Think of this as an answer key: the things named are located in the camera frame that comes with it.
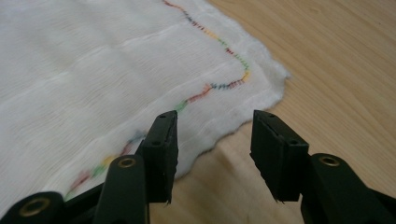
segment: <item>white cloth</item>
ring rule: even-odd
[[[0,36],[1,216],[38,191],[65,195],[78,177],[68,196],[103,182],[127,141],[133,153],[175,108],[186,174],[278,102],[289,75],[205,0],[3,0]]]

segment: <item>brass screw hole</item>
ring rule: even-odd
[[[135,164],[136,164],[136,160],[130,158],[125,158],[119,161],[120,168],[128,168],[134,166]]]
[[[46,210],[50,205],[48,198],[35,198],[29,203],[26,203],[20,210],[21,217],[32,217],[39,214],[41,211]]]
[[[338,160],[336,160],[335,158],[332,157],[320,157],[319,160],[323,163],[326,164],[328,166],[339,166],[340,162]]]

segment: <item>multicolored thread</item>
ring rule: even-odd
[[[250,70],[249,70],[249,65],[248,63],[239,55],[236,54],[233,50],[230,49],[230,46],[228,45],[228,43],[221,39],[220,37],[218,37],[215,33],[213,33],[212,31],[210,31],[209,29],[207,29],[206,27],[204,27],[203,25],[201,25],[199,22],[195,21],[190,14],[183,8],[180,7],[178,5],[174,5],[166,0],[163,0],[163,2],[169,6],[169,7],[175,7],[177,9],[179,9],[181,12],[183,12],[184,16],[186,17],[186,19],[190,22],[190,24],[198,29],[200,29],[201,31],[203,31],[206,35],[216,39],[217,41],[220,42],[220,44],[224,47],[225,51],[228,54],[233,55],[243,66],[244,66],[244,75],[242,75],[242,77],[240,79],[234,80],[230,83],[210,83],[210,84],[205,84],[204,89],[196,94],[193,95],[192,97],[188,98],[187,100],[183,100],[181,101],[178,105],[176,105],[175,110],[177,112],[181,112],[182,110],[184,110],[184,108],[186,108],[186,106],[188,104],[191,104],[197,100],[200,100],[202,98],[204,98],[205,96],[207,96],[209,94],[209,92],[211,90],[217,90],[217,91],[221,91],[221,90],[230,90],[233,89],[237,86],[240,86],[242,84],[244,84],[248,78],[250,77]]]
[[[169,7],[175,7],[177,9],[179,9],[180,11],[182,11],[183,14],[185,15],[186,19],[190,22],[190,24],[192,26],[200,29],[206,35],[219,41],[219,43],[224,47],[224,50],[226,51],[226,53],[234,56],[244,67],[244,75],[242,75],[242,77],[237,80],[234,80],[229,83],[205,84],[203,90],[200,93],[195,94],[192,97],[190,97],[186,100],[183,100],[178,105],[176,105],[175,110],[178,113],[183,111],[187,105],[206,97],[211,90],[217,90],[217,91],[231,90],[237,86],[244,84],[248,80],[248,78],[250,77],[250,70],[249,70],[248,63],[239,54],[236,54],[233,50],[231,50],[230,46],[228,45],[228,43],[225,40],[221,39],[215,33],[213,33],[212,31],[210,31],[209,29],[205,28],[203,25],[201,25],[200,23],[195,21],[183,7],[171,4],[166,0],[163,0],[163,2]],[[87,182],[89,179],[93,179],[99,175],[102,175],[114,159],[116,159],[119,156],[129,154],[131,152],[132,145],[134,143],[136,143],[137,141],[145,138],[145,136],[146,136],[146,133],[136,132],[134,137],[127,142],[126,146],[122,149],[120,154],[108,156],[104,160],[102,160],[102,162],[99,165],[93,167],[91,170],[82,171],[78,175],[78,178],[70,186],[69,191],[67,191],[67,193],[65,195],[65,199],[66,200],[71,199],[76,194],[78,187],[80,187],[82,184]]]
[[[142,133],[139,131],[136,132],[134,134],[134,137],[127,142],[126,146],[122,149],[120,154],[108,156],[104,160],[102,160],[102,162],[99,165],[91,168],[91,170],[85,170],[79,173],[78,178],[70,186],[70,189],[69,191],[67,191],[66,195],[64,196],[64,199],[65,200],[71,199],[76,194],[76,190],[78,189],[78,187],[84,184],[87,180],[96,178],[97,176],[103,174],[110,165],[110,163],[114,161],[114,159],[129,154],[132,150],[132,145],[145,137],[146,137],[146,133]]]

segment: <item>wooden surface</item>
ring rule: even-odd
[[[396,197],[396,1],[210,0],[292,73],[277,114],[310,153],[346,160]],[[201,156],[152,223],[303,223],[276,203],[250,159],[251,123]]]

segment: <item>colorful stitching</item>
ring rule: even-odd
[[[197,27],[198,29],[200,29],[201,31],[203,31],[206,35],[216,39],[217,41],[220,42],[220,44],[224,47],[226,53],[233,55],[245,68],[245,72],[244,75],[237,80],[234,80],[230,83],[210,83],[210,84],[205,84],[203,90],[196,94],[193,95],[192,97],[188,98],[187,100],[183,100],[181,101],[178,105],[176,105],[175,110],[179,113],[181,111],[184,110],[184,108],[186,108],[187,105],[200,100],[202,98],[204,98],[205,96],[207,96],[209,94],[209,92],[211,90],[217,90],[217,91],[221,91],[221,90],[230,90],[233,89],[237,86],[240,86],[242,84],[244,84],[248,78],[250,77],[250,70],[249,70],[249,65],[248,63],[239,55],[236,54],[235,52],[233,52],[229,45],[227,44],[226,41],[224,41],[223,39],[219,38],[215,33],[213,33],[212,31],[206,29],[203,25],[201,25],[200,23],[198,23],[197,21],[195,21],[190,15],[189,13],[180,6],[177,5],[173,5],[171,3],[169,3],[166,0],[163,0],[163,2],[169,6],[169,7],[175,7],[179,10],[181,10],[183,12],[183,14],[185,15],[186,19],[192,24],[192,26]],[[132,149],[132,145],[137,142],[138,140],[141,140],[142,138],[144,138],[146,136],[145,133],[142,132],[136,132],[136,134],[134,135],[134,137],[132,139],[130,139],[126,146],[122,149],[121,153],[118,155],[112,155],[112,156],[108,156],[106,157],[104,160],[102,160],[102,162],[93,167],[91,170],[86,170],[86,171],[82,171],[79,175],[78,178],[73,182],[73,184],[70,186],[69,191],[67,191],[66,195],[65,195],[65,200],[69,200],[71,199],[75,193],[76,190],[78,189],[78,187],[80,187],[82,184],[84,184],[86,181],[88,181],[89,179],[93,179],[96,178],[99,175],[102,175],[106,169],[108,168],[108,166],[110,165],[110,163],[116,159],[119,156],[123,156],[123,155],[127,155],[131,152]]]
[[[104,160],[102,160],[99,165],[91,168],[91,170],[85,170],[79,173],[78,178],[70,186],[69,191],[67,191],[66,196],[64,196],[64,199],[66,201],[71,199],[76,194],[76,190],[78,189],[78,187],[80,187],[89,179],[96,178],[97,176],[103,174],[114,159],[129,154],[132,150],[132,145],[145,137],[146,133],[137,131],[134,134],[134,137],[127,142],[126,146],[122,149],[120,154],[108,156]]]
[[[224,47],[225,51],[228,54],[233,55],[245,68],[245,72],[244,75],[242,76],[242,78],[234,80],[230,83],[211,83],[211,84],[205,84],[204,89],[196,95],[193,95],[192,97],[188,98],[187,100],[183,100],[181,101],[176,107],[175,110],[177,112],[181,112],[184,110],[184,108],[186,108],[186,106],[188,104],[191,104],[199,99],[204,98],[211,90],[230,90],[233,89],[237,86],[240,86],[242,84],[244,84],[248,78],[250,77],[250,70],[249,70],[249,65],[248,63],[239,55],[239,54],[235,54],[235,52],[233,52],[229,45],[227,44],[226,41],[224,41],[223,39],[221,39],[220,37],[218,37],[215,33],[213,33],[212,31],[210,31],[209,29],[205,28],[203,25],[201,25],[199,22],[195,21],[190,14],[183,8],[180,7],[178,5],[174,5],[171,4],[170,2],[163,0],[163,2],[169,6],[169,7],[175,7],[177,9],[179,9],[181,12],[183,12],[183,14],[185,15],[186,19],[191,23],[192,26],[202,30],[206,35],[218,40],[220,42],[220,44]]]

